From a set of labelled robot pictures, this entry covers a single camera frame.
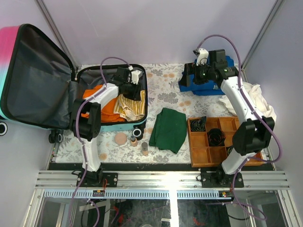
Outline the yellow white striped towel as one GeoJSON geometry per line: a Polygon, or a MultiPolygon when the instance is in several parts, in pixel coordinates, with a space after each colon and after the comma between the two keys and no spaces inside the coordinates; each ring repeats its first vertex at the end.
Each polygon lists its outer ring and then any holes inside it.
{"type": "Polygon", "coordinates": [[[145,90],[140,91],[140,100],[132,99],[119,95],[114,106],[114,113],[120,115],[121,118],[128,122],[138,121],[145,116],[145,90]]]}

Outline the blue garment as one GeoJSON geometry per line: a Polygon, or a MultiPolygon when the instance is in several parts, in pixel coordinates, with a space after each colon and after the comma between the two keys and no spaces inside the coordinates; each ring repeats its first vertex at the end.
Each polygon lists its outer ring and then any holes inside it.
{"type": "Polygon", "coordinates": [[[234,63],[229,62],[230,59],[230,57],[226,57],[224,50],[210,51],[207,61],[207,65],[211,67],[208,72],[209,82],[202,85],[191,83],[189,87],[179,85],[180,91],[192,91],[198,96],[223,95],[224,92],[221,90],[223,81],[239,74],[234,63]]]}

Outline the orange garment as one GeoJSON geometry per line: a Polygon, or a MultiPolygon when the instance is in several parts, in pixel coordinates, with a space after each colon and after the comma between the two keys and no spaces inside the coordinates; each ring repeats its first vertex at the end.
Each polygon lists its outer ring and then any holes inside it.
{"type": "MultiPolygon", "coordinates": [[[[93,89],[86,89],[84,91],[84,94],[82,96],[83,99],[93,95],[96,93],[100,88],[102,88],[103,85],[97,85],[93,89]]],[[[102,107],[101,109],[101,122],[107,123],[107,122],[125,122],[125,119],[120,117],[120,114],[114,113],[114,108],[117,102],[117,97],[112,99],[107,105],[102,107]]]]}

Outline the dark green garment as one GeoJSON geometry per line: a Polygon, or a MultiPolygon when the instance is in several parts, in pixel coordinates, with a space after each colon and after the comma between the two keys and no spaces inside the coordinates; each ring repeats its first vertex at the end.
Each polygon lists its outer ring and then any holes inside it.
{"type": "Polygon", "coordinates": [[[149,146],[170,150],[177,154],[187,136],[187,118],[184,113],[164,107],[157,114],[149,146]]]}

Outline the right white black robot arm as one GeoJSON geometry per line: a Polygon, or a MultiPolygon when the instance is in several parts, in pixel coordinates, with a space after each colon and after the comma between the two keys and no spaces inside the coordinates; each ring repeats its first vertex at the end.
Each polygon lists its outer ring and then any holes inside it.
{"type": "Polygon", "coordinates": [[[268,147],[275,121],[255,107],[242,84],[240,72],[236,67],[228,66],[225,50],[197,48],[193,53],[196,61],[187,63],[183,74],[193,75],[193,83],[197,85],[209,81],[216,83],[227,96],[240,123],[232,138],[232,151],[220,164],[222,171],[216,174],[216,182],[225,187],[246,161],[268,147]]]}

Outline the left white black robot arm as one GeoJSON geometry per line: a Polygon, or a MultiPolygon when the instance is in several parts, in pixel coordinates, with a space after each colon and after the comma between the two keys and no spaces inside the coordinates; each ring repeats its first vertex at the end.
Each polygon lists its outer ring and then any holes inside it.
{"type": "MultiPolygon", "coordinates": [[[[82,149],[82,170],[78,177],[92,186],[100,186],[104,176],[98,157],[96,137],[101,129],[101,110],[114,98],[122,95],[132,101],[142,101],[140,77],[143,72],[131,65],[120,65],[112,78],[106,79],[99,68],[103,85],[94,88],[87,97],[75,99],[69,128],[77,137],[82,149]]],[[[164,108],[154,126],[156,147],[179,151],[187,136],[187,120],[183,113],[164,108]]]]}

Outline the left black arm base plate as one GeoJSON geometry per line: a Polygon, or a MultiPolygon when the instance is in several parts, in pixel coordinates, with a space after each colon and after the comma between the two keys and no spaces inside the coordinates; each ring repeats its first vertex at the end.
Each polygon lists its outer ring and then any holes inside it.
{"type": "Polygon", "coordinates": [[[118,182],[118,173],[101,173],[101,174],[93,174],[91,172],[87,172],[84,180],[80,183],[84,172],[78,173],[78,178],[76,185],[80,185],[80,187],[102,187],[102,188],[116,188],[118,182]]]}

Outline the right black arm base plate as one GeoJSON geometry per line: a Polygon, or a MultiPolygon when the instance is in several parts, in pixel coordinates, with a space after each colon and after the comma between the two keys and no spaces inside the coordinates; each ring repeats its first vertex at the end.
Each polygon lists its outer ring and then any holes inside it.
{"type": "Polygon", "coordinates": [[[201,172],[202,187],[204,188],[231,188],[233,175],[219,175],[217,172],[201,172]]]}

